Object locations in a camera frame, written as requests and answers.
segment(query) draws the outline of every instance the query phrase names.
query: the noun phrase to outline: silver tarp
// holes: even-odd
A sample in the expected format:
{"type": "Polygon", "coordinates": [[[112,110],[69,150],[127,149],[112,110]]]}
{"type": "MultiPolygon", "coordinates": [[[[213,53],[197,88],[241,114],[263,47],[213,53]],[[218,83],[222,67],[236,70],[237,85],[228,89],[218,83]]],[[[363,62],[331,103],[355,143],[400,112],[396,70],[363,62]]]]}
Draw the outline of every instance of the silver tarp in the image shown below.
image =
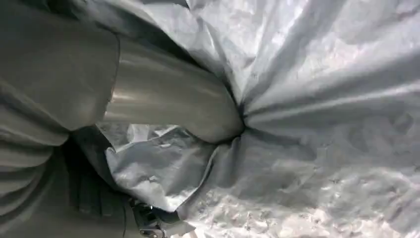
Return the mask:
{"type": "Polygon", "coordinates": [[[420,237],[420,1],[74,1],[120,32],[139,30],[121,12],[158,26],[248,127],[212,146],[130,125],[107,156],[131,194],[215,238],[420,237]]]}

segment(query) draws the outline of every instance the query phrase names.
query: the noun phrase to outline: crumpled plastic sheet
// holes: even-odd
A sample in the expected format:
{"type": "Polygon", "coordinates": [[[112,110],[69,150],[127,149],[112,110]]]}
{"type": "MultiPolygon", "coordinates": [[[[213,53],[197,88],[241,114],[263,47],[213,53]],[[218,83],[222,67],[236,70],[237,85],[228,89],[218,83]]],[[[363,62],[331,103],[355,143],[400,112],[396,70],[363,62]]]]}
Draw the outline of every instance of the crumpled plastic sheet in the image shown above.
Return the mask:
{"type": "Polygon", "coordinates": [[[98,9],[158,26],[228,80],[248,127],[110,148],[127,191],[215,238],[420,237],[420,1],[74,1],[121,32],[98,9]]]}

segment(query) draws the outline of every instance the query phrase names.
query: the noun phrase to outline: silver car cover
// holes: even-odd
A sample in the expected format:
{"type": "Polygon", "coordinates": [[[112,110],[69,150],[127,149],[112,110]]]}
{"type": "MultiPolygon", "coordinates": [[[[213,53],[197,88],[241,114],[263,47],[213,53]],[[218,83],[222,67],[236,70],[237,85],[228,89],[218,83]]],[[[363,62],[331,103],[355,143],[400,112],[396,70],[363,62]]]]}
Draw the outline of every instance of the silver car cover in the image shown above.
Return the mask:
{"type": "Polygon", "coordinates": [[[247,126],[213,146],[104,125],[129,193],[214,238],[420,237],[420,1],[73,1],[125,34],[141,29],[122,12],[158,26],[226,78],[247,126]]]}

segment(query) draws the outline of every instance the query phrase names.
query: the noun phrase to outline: wrinkled fabric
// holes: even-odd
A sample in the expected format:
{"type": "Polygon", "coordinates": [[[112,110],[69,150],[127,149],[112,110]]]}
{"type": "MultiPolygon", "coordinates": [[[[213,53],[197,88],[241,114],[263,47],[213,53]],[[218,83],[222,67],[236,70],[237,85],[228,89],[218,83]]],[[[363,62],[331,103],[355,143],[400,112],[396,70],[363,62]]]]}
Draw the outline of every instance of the wrinkled fabric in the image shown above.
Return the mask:
{"type": "Polygon", "coordinates": [[[110,149],[133,195],[215,238],[420,237],[418,0],[75,1],[121,32],[136,26],[93,9],[158,26],[247,126],[214,148],[178,128],[110,149]]]}

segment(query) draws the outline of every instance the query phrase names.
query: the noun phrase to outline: metal pipe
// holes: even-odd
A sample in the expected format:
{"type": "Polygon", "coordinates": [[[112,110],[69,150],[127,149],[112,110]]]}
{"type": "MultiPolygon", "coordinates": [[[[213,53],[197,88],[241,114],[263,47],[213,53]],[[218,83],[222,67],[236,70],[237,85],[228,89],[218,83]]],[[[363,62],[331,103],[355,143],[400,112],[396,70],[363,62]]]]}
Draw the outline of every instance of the metal pipe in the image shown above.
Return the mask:
{"type": "Polygon", "coordinates": [[[220,79],[126,39],[120,39],[116,84],[105,120],[181,125],[210,143],[243,130],[220,79]]]}

